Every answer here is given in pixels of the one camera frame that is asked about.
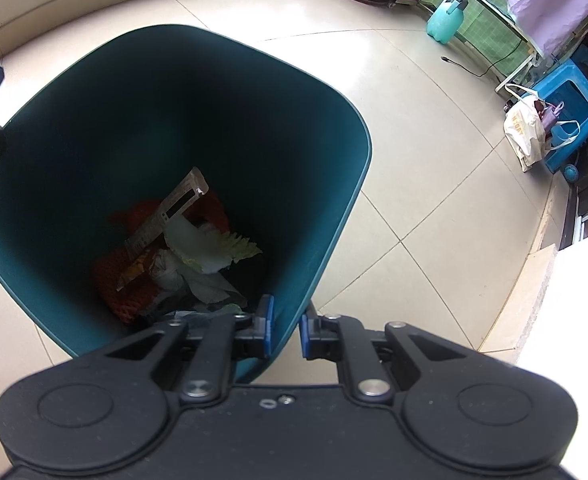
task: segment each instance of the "black cable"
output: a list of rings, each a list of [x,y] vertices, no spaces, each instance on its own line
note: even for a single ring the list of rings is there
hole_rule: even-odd
[[[456,61],[452,61],[449,57],[445,57],[445,56],[440,56],[440,59],[442,59],[443,61],[445,61],[446,63],[452,63],[456,66],[461,67],[463,70],[465,70],[466,72],[471,73],[471,75],[473,75],[474,77],[483,77],[485,74],[487,74],[491,67],[497,65],[498,63],[500,63],[501,61],[505,61],[509,56],[511,56],[512,54],[514,54],[514,52],[516,52],[516,49],[519,48],[520,44],[523,42],[523,40],[519,40],[519,43],[516,44],[516,46],[512,49],[512,51],[507,54],[507,56],[505,57],[501,57],[501,59],[499,59],[498,61],[494,61],[489,67],[487,67],[487,70],[485,70],[485,72],[483,72],[482,74],[475,74],[474,72],[472,72],[471,70],[465,68],[463,65],[461,65],[461,63],[457,63]]]

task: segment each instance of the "tiled floor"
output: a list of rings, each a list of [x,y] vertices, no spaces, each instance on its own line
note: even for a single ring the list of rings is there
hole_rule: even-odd
[[[207,27],[251,44],[328,82],[363,115],[373,160],[314,295],[317,308],[357,316],[369,328],[406,320],[478,348],[525,261],[551,183],[544,168],[520,173],[503,140],[496,83],[440,56],[483,69],[427,37],[423,18],[405,7],[351,0],[135,0],[63,25],[5,56],[0,123],[100,44],[155,23]],[[21,312],[14,317],[29,324]],[[21,337],[40,348],[24,373],[64,358],[36,330]],[[335,380],[331,365],[302,365],[296,345],[292,339],[263,381]]]

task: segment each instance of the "spray bottle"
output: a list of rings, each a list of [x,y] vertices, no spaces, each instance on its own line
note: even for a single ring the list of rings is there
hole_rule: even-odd
[[[463,23],[463,10],[468,3],[468,0],[452,0],[440,4],[427,22],[427,33],[439,43],[447,43]]]

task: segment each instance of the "blue round object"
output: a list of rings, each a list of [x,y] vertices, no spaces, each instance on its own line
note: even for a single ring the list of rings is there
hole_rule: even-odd
[[[570,184],[575,183],[578,180],[578,170],[573,164],[567,164],[563,168],[563,176]]]

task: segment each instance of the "screw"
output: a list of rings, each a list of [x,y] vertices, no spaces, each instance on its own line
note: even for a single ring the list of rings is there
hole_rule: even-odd
[[[266,410],[273,410],[279,404],[274,399],[261,399],[258,405]]]
[[[281,395],[279,397],[279,402],[281,404],[292,404],[293,402],[296,402],[296,397],[287,394]]]
[[[381,379],[366,379],[360,381],[359,390],[369,397],[378,397],[385,395],[390,390],[390,385]]]
[[[197,380],[189,381],[185,388],[185,393],[189,397],[205,397],[208,396],[212,391],[212,385],[209,381]]]

